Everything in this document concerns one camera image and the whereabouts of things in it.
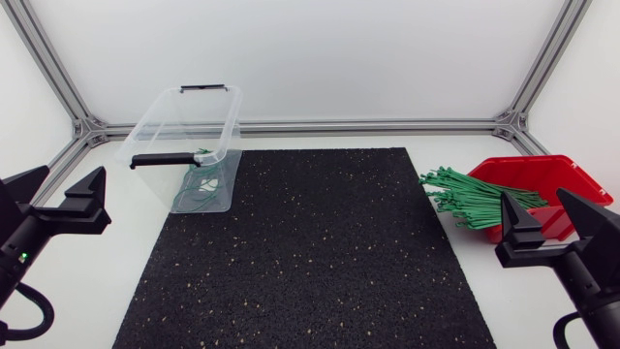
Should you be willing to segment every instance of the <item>transparent container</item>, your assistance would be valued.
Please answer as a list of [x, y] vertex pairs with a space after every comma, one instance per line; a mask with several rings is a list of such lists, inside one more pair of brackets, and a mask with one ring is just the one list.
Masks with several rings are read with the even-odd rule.
[[241, 90], [225, 85], [164, 91], [116, 152], [172, 213], [231, 208], [241, 158]]

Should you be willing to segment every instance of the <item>white wall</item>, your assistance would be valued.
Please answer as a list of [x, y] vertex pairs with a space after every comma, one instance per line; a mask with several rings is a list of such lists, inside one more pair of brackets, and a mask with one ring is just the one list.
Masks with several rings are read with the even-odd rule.
[[531, 110], [531, 130], [616, 199], [620, 213], [620, 1], [595, 0]]
[[71, 120], [0, 9], [0, 177], [49, 161], [71, 140]]
[[91, 111], [137, 121], [162, 90], [227, 83], [240, 117], [490, 118], [563, 0], [32, 0]]

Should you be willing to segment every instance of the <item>black rubber mat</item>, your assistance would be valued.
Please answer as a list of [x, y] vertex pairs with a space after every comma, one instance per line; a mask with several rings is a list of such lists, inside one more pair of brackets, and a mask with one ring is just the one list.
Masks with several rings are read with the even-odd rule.
[[493, 348], [407, 151], [246, 151], [171, 214], [116, 348]]

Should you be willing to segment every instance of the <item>white table surface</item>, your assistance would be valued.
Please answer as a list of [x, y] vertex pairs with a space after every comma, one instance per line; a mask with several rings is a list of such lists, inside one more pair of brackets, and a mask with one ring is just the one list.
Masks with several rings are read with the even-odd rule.
[[[439, 166], [467, 173], [484, 159], [519, 155], [510, 143], [489, 136], [332, 137], [242, 140], [245, 149], [407, 148], [419, 174]], [[98, 166], [108, 171], [106, 208], [113, 223], [101, 236], [53, 238], [23, 281], [52, 302], [56, 318], [40, 338], [7, 348], [110, 348], [168, 211], [129, 169], [113, 160], [120, 143], [93, 149], [47, 206]], [[552, 270], [504, 270], [484, 233], [454, 227], [439, 214], [480, 311], [498, 348], [554, 348], [551, 330], [574, 307]], [[0, 318], [11, 328], [39, 324], [39, 309], [18, 293]], [[580, 320], [568, 325], [572, 348], [595, 348]]]

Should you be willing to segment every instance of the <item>red plastic container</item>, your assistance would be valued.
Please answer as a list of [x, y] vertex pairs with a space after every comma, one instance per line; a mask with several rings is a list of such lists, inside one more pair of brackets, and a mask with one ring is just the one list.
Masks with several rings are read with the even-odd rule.
[[[542, 235], [565, 240], [574, 227], [555, 195], [565, 188], [601, 206], [613, 203], [609, 194], [573, 160], [564, 155], [517, 156], [486, 159], [470, 176], [489, 183], [538, 191], [549, 207], [528, 209], [542, 224]], [[493, 243], [502, 240], [502, 226], [485, 229]]]

